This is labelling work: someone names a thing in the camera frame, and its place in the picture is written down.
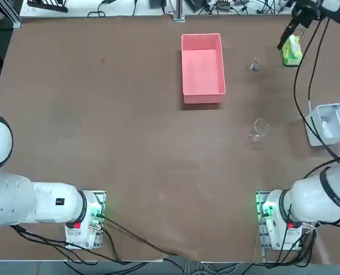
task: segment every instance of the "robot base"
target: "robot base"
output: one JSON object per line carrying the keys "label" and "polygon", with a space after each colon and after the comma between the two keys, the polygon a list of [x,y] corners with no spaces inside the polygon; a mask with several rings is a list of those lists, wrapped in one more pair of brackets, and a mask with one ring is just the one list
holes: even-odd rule
{"label": "robot base", "polygon": [[[281,190],[256,192],[256,206],[259,220],[259,236],[263,260],[267,261],[266,249],[281,250],[287,224],[279,210]],[[287,230],[283,250],[300,250],[299,245],[291,247],[301,236],[302,227]]]}
{"label": "robot base", "polygon": [[[86,249],[97,249],[102,246],[101,226],[104,224],[102,218],[97,214],[104,215],[106,191],[82,191],[87,200],[86,215],[81,223],[75,223],[73,228],[65,225],[66,242],[82,246]],[[67,245],[68,249],[80,249]]]}

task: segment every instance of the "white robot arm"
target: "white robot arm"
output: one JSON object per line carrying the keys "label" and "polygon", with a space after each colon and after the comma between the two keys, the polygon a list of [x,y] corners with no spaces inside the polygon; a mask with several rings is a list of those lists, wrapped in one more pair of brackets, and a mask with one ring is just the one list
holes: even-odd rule
{"label": "white robot arm", "polygon": [[[277,48],[282,48],[299,24],[307,28],[323,17],[340,23],[340,0],[297,0]],[[260,212],[272,249],[280,250],[283,243],[284,250],[297,250],[292,244],[301,237],[303,223],[340,223],[340,164],[298,180],[290,190],[270,192]]]}
{"label": "white robot arm", "polygon": [[[11,128],[0,117],[0,167],[10,157],[12,147]],[[104,192],[78,191],[65,183],[31,182],[0,171],[0,226],[63,222],[67,242],[98,248],[100,221],[95,214],[103,214],[104,200]]]}

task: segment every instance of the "floor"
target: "floor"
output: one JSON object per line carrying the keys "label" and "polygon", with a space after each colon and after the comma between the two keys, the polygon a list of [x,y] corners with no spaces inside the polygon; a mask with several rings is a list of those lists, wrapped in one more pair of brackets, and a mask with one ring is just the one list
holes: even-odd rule
{"label": "floor", "polygon": [[[184,267],[185,259],[180,257],[172,257],[180,266]],[[216,264],[216,268],[222,268],[222,264]],[[234,275],[240,275],[245,270],[248,264],[241,264]],[[100,275],[108,272],[115,272],[120,269],[117,268],[117,264],[110,262],[100,262],[95,266],[74,266],[84,275]],[[197,264],[192,262],[191,273],[196,271]],[[4,274],[24,274],[24,275],[51,275],[51,274],[65,274],[74,275],[74,271],[70,270],[62,262],[0,262],[0,275]],[[181,275],[183,272],[176,266],[169,262],[163,263],[150,263],[147,266],[131,273],[132,275],[151,275],[151,274],[162,274],[162,275]],[[340,266],[319,266],[310,265],[306,268],[298,268],[296,266],[279,267],[275,269],[266,269],[261,266],[253,266],[246,273],[247,275],[340,275]]]}

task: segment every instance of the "green package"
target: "green package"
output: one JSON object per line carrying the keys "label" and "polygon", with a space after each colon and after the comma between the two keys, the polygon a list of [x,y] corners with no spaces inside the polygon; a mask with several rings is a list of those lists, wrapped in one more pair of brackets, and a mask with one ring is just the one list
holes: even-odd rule
{"label": "green package", "polygon": [[302,52],[298,36],[291,35],[282,47],[282,59],[285,66],[298,66]]}

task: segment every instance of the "black cable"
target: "black cable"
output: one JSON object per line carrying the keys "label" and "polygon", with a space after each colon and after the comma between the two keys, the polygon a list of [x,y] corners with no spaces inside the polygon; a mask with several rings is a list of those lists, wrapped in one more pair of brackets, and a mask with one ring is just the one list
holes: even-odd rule
{"label": "black cable", "polygon": [[265,5],[268,7],[268,9],[271,11],[271,13],[273,13],[272,7],[267,3],[268,0],[266,0],[265,2],[263,2],[263,1],[261,1],[261,0],[256,0],[256,1],[258,1],[258,2],[260,2],[260,3],[262,3],[262,4],[265,4]]}
{"label": "black cable", "polygon": [[245,275],[245,273],[247,273],[247,271],[248,271],[249,269],[251,269],[251,267],[252,267],[253,265],[255,265],[255,263],[250,264],[250,265],[248,266],[248,268],[245,269],[243,273],[241,273],[241,275]]}
{"label": "black cable", "polygon": [[216,3],[215,3],[215,6],[216,6],[217,15],[220,15],[220,13],[218,12],[217,0],[216,0]]}
{"label": "black cable", "polygon": [[109,272],[109,273],[105,273],[103,275],[114,275],[114,274],[119,274],[119,273],[120,273],[120,275],[125,275],[125,274],[128,274],[130,272],[134,272],[134,271],[142,268],[143,266],[145,266],[147,264],[148,264],[148,262],[142,262],[142,263],[140,263],[138,265],[135,265],[135,266],[133,266],[131,268],[128,268],[128,269],[114,271],[114,272]]}
{"label": "black cable", "polygon": [[115,259],[121,263],[122,265],[127,265],[127,264],[130,264],[131,262],[123,262],[120,257],[118,256],[118,253],[117,253],[117,250],[115,248],[115,245],[114,245],[114,240],[112,238],[112,236],[110,235],[110,233],[107,231],[106,228],[102,227],[101,230],[105,233],[106,236],[108,236],[109,238],[109,241],[110,241],[110,244],[112,246],[112,250],[113,250],[113,254],[114,254],[114,257]]}
{"label": "black cable", "polygon": [[[290,208],[288,209],[287,219],[290,219],[291,209],[292,209],[292,204],[290,204]],[[285,243],[286,237],[287,237],[287,231],[288,231],[288,224],[286,223],[286,230],[284,231],[284,236],[283,236],[282,245],[281,245],[281,247],[280,247],[280,251],[279,251],[278,258],[277,258],[277,260],[275,261],[275,264],[276,264],[276,265],[278,264],[278,262],[279,262],[279,260],[280,260],[280,257],[281,257],[281,255],[282,255],[283,246],[284,246],[284,243]]]}
{"label": "black cable", "polygon": [[170,262],[170,263],[172,263],[173,265],[175,265],[175,266],[177,266],[178,268],[180,268],[181,269],[181,272],[183,272],[183,274],[184,274],[184,269],[180,266],[180,265],[178,265],[176,262],[174,262],[174,261],[172,261],[172,260],[170,260],[170,259],[163,259],[164,261],[167,261],[167,262]]}
{"label": "black cable", "polygon": [[308,173],[306,174],[306,176],[304,176],[303,178],[306,179],[308,176],[310,176],[310,175],[311,175],[313,172],[315,172],[316,170],[318,170],[318,169],[320,169],[320,168],[322,168],[322,167],[324,167],[324,166],[327,166],[327,165],[329,165],[329,164],[332,164],[332,163],[334,163],[334,162],[335,162],[335,160],[332,159],[332,160],[329,160],[328,162],[324,162],[324,163],[322,163],[322,164],[316,166],[314,169],[312,169],[310,172],[308,172]]}
{"label": "black cable", "polygon": [[106,14],[102,11],[102,10],[99,10],[100,9],[100,6],[105,4],[106,0],[103,0],[98,6],[97,6],[97,11],[90,11],[88,13],[88,18],[90,18],[90,15],[91,14],[97,14],[99,16],[99,18],[102,18],[102,17],[106,17]]}
{"label": "black cable", "polygon": [[297,110],[298,110],[298,112],[299,112],[299,114],[300,114],[300,117],[302,118],[303,122],[307,125],[307,127],[308,127],[308,128],[310,129],[310,131],[314,134],[314,136],[321,142],[321,144],[322,144],[322,145],[324,146],[324,148],[328,151],[328,153],[331,155],[331,157],[334,158],[335,161],[338,161],[337,155],[336,155],[334,152],[332,152],[332,150],[331,150],[331,149],[330,149],[330,148],[322,141],[322,139],[320,138],[320,136],[317,135],[317,133],[315,133],[315,131],[312,129],[312,127],[309,125],[309,123],[307,123],[307,121],[306,121],[305,117],[303,116],[303,113],[302,113],[302,111],[301,111],[301,109],[300,109],[300,106],[298,105],[297,97],[296,97],[296,85],[297,85],[298,73],[299,73],[299,71],[300,71],[302,62],[303,62],[303,60],[305,59],[306,53],[307,53],[307,51],[309,50],[309,47],[310,47],[310,45],[311,45],[311,43],[312,43],[312,41],[313,41],[313,39],[314,39],[314,37],[315,37],[315,35],[316,35],[316,33],[317,33],[319,27],[320,27],[320,24],[321,24],[321,21],[318,22],[318,25],[317,25],[317,27],[316,27],[315,30],[314,30],[313,36],[311,37],[309,43],[308,43],[307,46],[306,46],[306,50],[305,50],[305,52],[304,52],[303,55],[302,55],[300,64],[299,64],[298,67],[297,67],[296,76],[295,76],[295,80],[294,80],[294,100],[295,100],[295,105],[296,105],[296,107],[297,107]]}
{"label": "black cable", "polygon": [[172,5],[171,0],[169,0],[169,2],[170,2],[170,6],[171,6],[172,11],[174,12],[174,14],[176,14],[175,9],[174,9],[174,6]]}
{"label": "black cable", "polygon": [[246,14],[249,14],[249,13],[248,13],[248,7],[245,6],[244,1],[243,1],[243,0],[240,0],[240,3],[244,6],[244,10],[246,11]]}
{"label": "black cable", "polygon": [[80,248],[80,249],[82,249],[82,250],[84,250],[84,251],[86,251],[86,252],[88,252],[88,253],[90,253],[90,254],[93,254],[93,255],[95,255],[95,256],[99,256],[99,257],[101,257],[101,258],[104,258],[104,259],[106,259],[106,260],[109,260],[109,261],[112,261],[112,262],[116,262],[116,263],[119,264],[119,262],[117,262],[117,261],[114,260],[114,259],[111,259],[111,258],[109,258],[109,257],[107,257],[107,256],[105,256],[105,255],[100,254],[100,253],[96,253],[96,252],[94,252],[94,251],[92,251],[92,250],[89,250],[89,249],[87,249],[87,248],[84,248],[84,247],[82,247],[82,246],[80,246],[80,245],[76,245],[75,243],[70,243],[70,242],[66,242],[66,241],[59,241],[59,240],[56,240],[56,239],[45,238],[45,237],[40,236],[40,235],[38,235],[38,234],[34,234],[34,233],[31,233],[31,232],[28,232],[26,229],[24,229],[24,228],[21,227],[21,226],[19,226],[19,228],[20,228],[20,229],[18,229],[18,230],[16,231],[17,233],[29,235],[29,236],[31,236],[31,237],[39,238],[39,239],[41,239],[41,240],[48,241],[48,242],[55,242],[55,243],[61,243],[61,244],[63,244],[63,245],[74,246],[75,248]]}
{"label": "black cable", "polygon": [[240,13],[239,13],[234,7],[230,7],[230,9],[231,9],[231,10],[235,10],[236,13],[237,13],[238,15],[240,15]]}
{"label": "black cable", "polygon": [[169,256],[177,256],[177,254],[168,252],[168,251],[166,251],[166,250],[164,250],[164,249],[161,249],[161,248],[159,248],[158,246],[156,246],[156,245],[150,243],[149,241],[145,240],[144,238],[139,237],[139,236],[136,235],[135,233],[129,231],[128,229],[124,228],[123,226],[121,226],[121,225],[118,224],[117,222],[113,221],[112,219],[110,219],[110,218],[108,218],[108,217],[106,217],[106,216],[104,216],[104,215],[99,214],[99,215],[97,215],[97,217],[106,219],[107,221],[109,221],[110,223],[114,224],[115,226],[117,226],[117,227],[120,228],[121,230],[125,231],[126,233],[128,233],[129,235],[131,235],[132,237],[134,237],[135,239],[137,239],[137,240],[139,240],[139,241],[141,241],[141,242],[147,244],[148,246],[150,246],[150,247],[156,249],[157,251],[159,251],[159,252],[161,252],[161,253],[167,254],[167,255],[169,255]]}
{"label": "black cable", "polygon": [[78,271],[76,268],[70,266],[69,264],[67,264],[66,262],[63,262],[66,266],[68,266],[69,268],[71,268],[73,271],[75,271],[77,274],[79,275],[86,275],[85,273],[82,273],[80,271]]}
{"label": "black cable", "polygon": [[[83,259],[80,258],[80,256],[77,255],[76,252],[74,252],[74,251],[72,251],[72,250],[70,250],[70,249],[68,249],[68,248],[66,248],[66,247],[64,247],[64,246],[62,246],[62,245],[55,245],[55,244],[53,244],[53,243],[50,243],[50,242],[48,242],[48,241],[45,241],[43,238],[40,238],[40,239],[42,240],[42,242],[41,242],[41,241],[38,241],[38,240],[36,240],[36,239],[28,238],[27,236],[24,236],[24,235],[20,232],[20,230],[17,229],[17,227],[15,228],[15,227],[12,226],[12,228],[13,228],[13,229],[14,229],[14,230],[15,230],[22,238],[24,238],[24,239],[26,239],[26,240],[28,240],[28,241],[35,242],[35,243],[40,243],[40,244],[47,245],[47,246],[51,246],[51,247],[55,248],[58,252],[60,252],[62,255],[64,255],[69,261],[71,261],[71,262],[73,262],[73,263],[75,263],[75,264],[97,265],[97,262],[96,262],[96,263],[91,263],[91,262],[86,262],[86,261],[84,261]],[[66,253],[60,251],[58,248],[64,249],[64,250],[66,250],[66,251],[68,251],[68,252],[71,252],[73,255],[75,255],[75,256],[77,257],[77,259],[79,260],[79,262],[73,260],[71,257],[69,257]]]}
{"label": "black cable", "polygon": [[137,7],[137,0],[135,0],[135,8],[133,9],[132,16],[135,16],[135,13],[136,13],[136,7]]}
{"label": "black cable", "polygon": [[313,72],[312,72],[311,77],[310,77],[309,92],[308,92],[308,94],[307,94],[307,99],[308,99],[308,100],[310,100],[311,85],[312,85],[312,83],[313,83],[313,79],[314,79],[314,75],[315,75],[315,70],[316,70],[316,68],[317,68],[317,63],[318,63],[318,59],[319,59],[320,47],[321,47],[321,44],[322,44],[322,42],[323,42],[323,40],[324,40],[324,36],[325,36],[325,33],[326,33],[326,29],[328,28],[329,21],[330,21],[330,18],[328,18],[328,20],[326,21],[326,25],[325,25],[323,34],[321,35],[321,38],[320,38],[320,42],[319,42],[319,46],[318,46],[318,50],[317,50],[317,55],[315,56],[315,62],[314,62]]}
{"label": "black cable", "polygon": [[230,268],[233,268],[233,267],[236,267],[237,265],[239,264],[232,264],[232,265],[228,265],[228,266],[225,266],[221,269],[216,269],[216,267],[213,265],[213,264],[209,264],[211,267],[207,266],[209,269],[211,269],[213,272],[216,272],[217,274],[220,274],[220,272],[226,270],[226,269],[230,269]]}
{"label": "black cable", "polygon": [[[312,72],[311,77],[310,77],[309,92],[307,94],[307,99],[309,101],[309,106],[311,106],[311,103],[310,103],[311,85],[313,83],[313,79],[314,79],[314,75],[315,75],[315,70],[316,70],[316,67],[317,67],[318,59],[319,59],[320,48],[321,48],[322,42],[324,40],[324,36],[325,36],[326,30],[328,28],[329,22],[330,22],[330,18],[328,18],[328,20],[326,22],[326,25],[325,25],[325,28],[324,28],[324,31],[323,31],[323,34],[321,36],[321,39],[320,39],[320,42],[319,42],[319,46],[318,46],[318,50],[317,50],[317,54],[315,56],[313,72]],[[318,135],[320,137],[319,132],[317,131],[317,128],[315,126],[313,117],[311,116],[310,119],[311,119],[311,123],[312,123],[312,125],[314,127],[314,131],[315,131],[316,135]],[[340,158],[335,153],[333,153],[332,157],[335,159],[335,161],[340,162]]]}

